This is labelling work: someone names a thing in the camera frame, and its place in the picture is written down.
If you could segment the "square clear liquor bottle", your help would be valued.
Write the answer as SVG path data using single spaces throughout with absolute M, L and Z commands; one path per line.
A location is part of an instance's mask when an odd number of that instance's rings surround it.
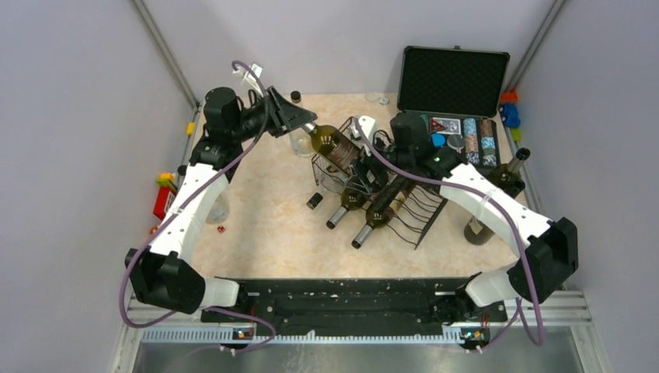
M 332 193 L 341 194 L 350 179 L 350 175 L 339 170 L 323 158 L 319 159 L 318 166 L 318 179 L 323 189 Z

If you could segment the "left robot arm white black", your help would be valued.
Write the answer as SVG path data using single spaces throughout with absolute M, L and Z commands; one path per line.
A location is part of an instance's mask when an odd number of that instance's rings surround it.
M 249 300 L 232 280 L 203 277 L 192 266 L 197 240 L 211 209 L 246 156 L 244 142 L 255 145 L 263 134 L 285 136 L 316 113 L 284 98 L 274 87 L 251 94 L 244 104 L 229 87 L 209 91 L 204 99 L 204 134 L 194 146 L 182 185 L 150 241 L 125 258 L 136 299 L 171 312 L 192 314 L 219 306 L 231 321 L 244 319 Z

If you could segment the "green wine bottle front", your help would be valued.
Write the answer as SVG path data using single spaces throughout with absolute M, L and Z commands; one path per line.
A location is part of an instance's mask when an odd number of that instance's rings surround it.
M 340 206 L 326 222 L 326 227 L 335 229 L 348 212 L 361 209 L 369 199 L 369 195 L 352 187 L 346 187 L 340 195 Z

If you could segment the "black wire wine rack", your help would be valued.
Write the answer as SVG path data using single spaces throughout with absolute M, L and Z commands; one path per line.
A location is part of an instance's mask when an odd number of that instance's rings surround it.
M 350 172 L 342 175 L 323 157 L 312 158 L 316 184 L 340 198 L 326 227 L 335 229 L 349 214 L 363 211 L 364 223 L 352 239 L 353 248 L 360 249 L 375 231 L 389 228 L 401 241 L 417 249 L 448 201 L 430 186 L 387 171 L 363 145 L 355 129 L 357 122 L 362 123 L 363 131 L 379 151 L 393 146 L 389 135 L 375 128 L 373 118 L 350 117 L 340 126 L 340 132 L 361 150 L 353 158 Z

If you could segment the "green wine bottle back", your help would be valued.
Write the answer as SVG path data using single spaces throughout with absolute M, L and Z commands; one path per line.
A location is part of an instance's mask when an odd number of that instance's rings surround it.
M 305 124 L 302 130 L 310 139 L 313 150 L 335 169 L 350 174 L 350 165 L 359 156 L 360 148 L 338 128 L 330 125 Z

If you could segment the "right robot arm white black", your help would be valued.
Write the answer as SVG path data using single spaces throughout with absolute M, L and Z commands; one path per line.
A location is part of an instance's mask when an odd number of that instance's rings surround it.
M 482 176 L 465 157 L 442 148 L 430 160 L 431 178 L 404 171 L 389 162 L 363 130 L 367 118 L 348 123 L 376 159 L 394 173 L 439 188 L 440 195 L 468 211 L 518 254 L 509 268 L 477 274 L 455 300 L 457 313 L 478 319 L 494 302 L 523 298 L 541 305 L 578 268 L 577 226 L 568 218 L 553 221 L 534 212 Z

